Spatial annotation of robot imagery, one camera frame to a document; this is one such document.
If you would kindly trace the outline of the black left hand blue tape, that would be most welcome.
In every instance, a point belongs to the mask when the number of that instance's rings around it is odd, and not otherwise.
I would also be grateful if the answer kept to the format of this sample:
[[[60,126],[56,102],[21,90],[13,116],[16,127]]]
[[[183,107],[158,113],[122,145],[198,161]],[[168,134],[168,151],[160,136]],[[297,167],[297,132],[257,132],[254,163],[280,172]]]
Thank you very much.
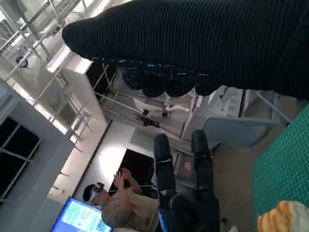
[[[191,194],[193,199],[189,200],[176,191],[168,137],[159,134],[154,139],[158,216],[164,232],[220,231],[219,201],[213,191],[213,163],[204,131],[192,133],[191,150],[196,187]]]

